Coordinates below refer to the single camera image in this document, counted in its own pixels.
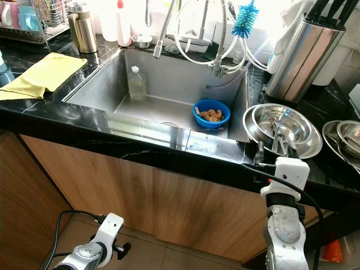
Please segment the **blue plastic bowl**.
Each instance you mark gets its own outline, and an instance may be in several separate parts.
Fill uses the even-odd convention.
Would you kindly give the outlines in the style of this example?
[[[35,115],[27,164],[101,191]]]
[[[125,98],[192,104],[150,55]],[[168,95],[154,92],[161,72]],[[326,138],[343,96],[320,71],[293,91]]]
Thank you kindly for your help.
[[[215,110],[223,113],[223,119],[219,121],[208,121],[200,116],[202,111]],[[206,129],[216,129],[216,131],[223,131],[226,129],[226,123],[231,118],[231,108],[225,103],[218,100],[211,100],[211,98],[204,98],[193,105],[193,116],[196,122]]]

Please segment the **brown wooden cabinet door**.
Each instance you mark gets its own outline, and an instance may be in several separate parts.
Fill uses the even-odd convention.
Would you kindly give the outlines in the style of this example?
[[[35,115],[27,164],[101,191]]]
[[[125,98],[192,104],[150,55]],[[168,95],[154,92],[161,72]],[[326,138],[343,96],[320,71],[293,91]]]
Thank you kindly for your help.
[[[154,167],[22,136],[34,157],[75,209],[115,213],[136,231],[154,235]]]
[[[158,239],[237,262],[267,249],[267,205],[258,193],[164,170],[152,182]]]

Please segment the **steel knife block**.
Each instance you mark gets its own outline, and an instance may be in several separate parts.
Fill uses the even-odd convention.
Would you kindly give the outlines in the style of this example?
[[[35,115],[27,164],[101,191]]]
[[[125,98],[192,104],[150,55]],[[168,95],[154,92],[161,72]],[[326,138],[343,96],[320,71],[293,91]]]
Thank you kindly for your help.
[[[298,103],[344,33],[345,26],[337,26],[334,19],[313,21],[306,15],[301,16],[292,40],[286,46],[285,58],[268,82],[267,97]]]

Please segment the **orange object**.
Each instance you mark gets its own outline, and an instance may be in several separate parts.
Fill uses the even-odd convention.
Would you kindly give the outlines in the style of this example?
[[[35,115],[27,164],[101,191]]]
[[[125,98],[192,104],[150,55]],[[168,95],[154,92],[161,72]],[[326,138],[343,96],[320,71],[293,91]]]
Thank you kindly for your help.
[[[344,255],[339,240],[324,245],[322,248],[321,261],[331,263],[342,263],[344,261]]]

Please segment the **white plastic jug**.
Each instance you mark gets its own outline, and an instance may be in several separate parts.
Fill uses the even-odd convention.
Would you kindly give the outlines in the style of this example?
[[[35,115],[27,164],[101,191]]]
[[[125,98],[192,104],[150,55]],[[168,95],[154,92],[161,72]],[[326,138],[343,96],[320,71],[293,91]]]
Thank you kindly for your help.
[[[280,11],[282,31],[273,48],[273,56],[267,65],[267,71],[270,74],[275,74],[280,69],[281,61],[285,58],[284,54],[299,26],[299,22],[303,20],[304,14],[315,2],[316,0],[291,0]]]

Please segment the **stainless steel sink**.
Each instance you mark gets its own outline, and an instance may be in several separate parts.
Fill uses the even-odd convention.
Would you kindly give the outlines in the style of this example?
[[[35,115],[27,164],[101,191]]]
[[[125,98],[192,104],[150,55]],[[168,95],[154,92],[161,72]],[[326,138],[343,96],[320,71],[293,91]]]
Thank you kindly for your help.
[[[139,67],[146,78],[147,100],[131,100],[128,75]],[[195,106],[200,100],[218,100],[231,111],[224,112],[226,123],[221,130],[210,130],[211,136],[249,142],[242,121],[238,119],[249,108],[245,70],[216,77],[205,65],[151,52],[120,49],[98,66],[85,82],[64,98],[72,105],[88,106],[111,116],[131,116],[153,123],[172,123],[177,128],[205,133],[195,119]]]

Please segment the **yellow cloth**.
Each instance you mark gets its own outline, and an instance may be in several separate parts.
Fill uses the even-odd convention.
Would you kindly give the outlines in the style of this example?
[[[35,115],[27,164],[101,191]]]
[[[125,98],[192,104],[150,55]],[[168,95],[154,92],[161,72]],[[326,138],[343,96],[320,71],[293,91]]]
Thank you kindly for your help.
[[[87,60],[51,52],[26,72],[0,88],[0,100],[41,100],[46,92],[54,92]]]

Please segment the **white soap tray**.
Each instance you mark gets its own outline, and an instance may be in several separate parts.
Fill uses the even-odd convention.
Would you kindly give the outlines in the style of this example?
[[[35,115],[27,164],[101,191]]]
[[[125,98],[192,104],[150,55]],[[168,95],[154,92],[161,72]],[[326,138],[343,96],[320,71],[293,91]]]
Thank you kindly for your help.
[[[178,36],[180,43],[185,43],[183,47],[184,52],[190,51],[190,46],[211,46],[212,39],[205,38],[205,28],[200,28],[200,31],[196,33],[193,29],[186,32],[185,36]]]

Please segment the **pink cup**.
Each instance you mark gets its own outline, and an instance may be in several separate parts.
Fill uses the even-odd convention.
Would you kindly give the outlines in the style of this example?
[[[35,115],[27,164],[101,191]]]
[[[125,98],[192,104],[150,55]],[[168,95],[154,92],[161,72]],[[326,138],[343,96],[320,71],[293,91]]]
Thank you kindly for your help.
[[[1,3],[1,27],[7,29],[19,29],[19,7],[20,4],[16,2]]]

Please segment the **steel pull-out faucet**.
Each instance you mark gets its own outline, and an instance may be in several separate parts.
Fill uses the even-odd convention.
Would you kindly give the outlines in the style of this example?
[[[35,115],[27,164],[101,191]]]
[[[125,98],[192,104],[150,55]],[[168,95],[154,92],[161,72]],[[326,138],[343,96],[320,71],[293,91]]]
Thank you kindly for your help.
[[[177,0],[170,0],[169,11],[167,11],[165,15],[164,23],[162,25],[162,28],[160,29],[159,39],[157,39],[157,43],[155,44],[154,51],[152,52],[152,56],[155,57],[156,59],[159,59],[159,57],[162,54],[164,39],[165,36],[167,36],[167,30],[169,29],[170,19],[172,18],[173,11],[176,8],[176,2]]]

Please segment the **small steel bowl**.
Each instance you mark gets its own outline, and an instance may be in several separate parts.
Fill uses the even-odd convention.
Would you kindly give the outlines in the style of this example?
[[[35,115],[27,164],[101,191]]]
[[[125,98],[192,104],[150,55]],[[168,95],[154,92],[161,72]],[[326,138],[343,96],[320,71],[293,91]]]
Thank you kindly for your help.
[[[133,46],[143,50],[151,47],[153,40],[151,34],[134,34],[131,36]]]

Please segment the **hanging steel ladle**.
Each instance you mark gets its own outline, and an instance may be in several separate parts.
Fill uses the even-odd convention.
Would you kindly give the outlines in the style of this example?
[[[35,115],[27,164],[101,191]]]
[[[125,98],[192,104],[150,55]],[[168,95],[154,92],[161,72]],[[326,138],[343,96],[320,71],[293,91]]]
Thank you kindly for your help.
[[[146,23],[146,28],[152,27],[152,0],[144,0],[145,1],[145,14],[144,14],[144,22]]]

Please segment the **gold steel thermos flask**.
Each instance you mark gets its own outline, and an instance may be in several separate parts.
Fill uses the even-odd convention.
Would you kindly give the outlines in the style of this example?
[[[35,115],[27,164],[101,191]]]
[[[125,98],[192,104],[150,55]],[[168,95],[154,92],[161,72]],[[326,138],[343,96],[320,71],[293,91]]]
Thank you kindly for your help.
[[[92,15],[88,3],[70,2],[67,6],[67,18],[69,18],[70,33],[79,52],[97,52],[97,38],[93,31]]]

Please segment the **white bottle red cap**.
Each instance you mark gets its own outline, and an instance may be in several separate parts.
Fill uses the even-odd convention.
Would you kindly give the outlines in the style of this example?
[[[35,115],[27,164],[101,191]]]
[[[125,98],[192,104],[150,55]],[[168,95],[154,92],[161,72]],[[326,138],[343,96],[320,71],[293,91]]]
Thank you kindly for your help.
[[[119,46],[128,47],[133,43],[133,34],[131,32],[131,24],[129,23],[129,13],[124,8],[123,0],[116,0],[116,20],[118,21],[116,41]]]

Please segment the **white plastic bottle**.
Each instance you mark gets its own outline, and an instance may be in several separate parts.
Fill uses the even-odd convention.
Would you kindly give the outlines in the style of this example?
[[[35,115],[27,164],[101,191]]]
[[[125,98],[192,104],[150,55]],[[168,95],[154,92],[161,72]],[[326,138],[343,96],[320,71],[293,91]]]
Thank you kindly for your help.
[[[98,19],[101,34],[105,41],[118,41],[118,16],[116,15],[116,0],[98,0]]]

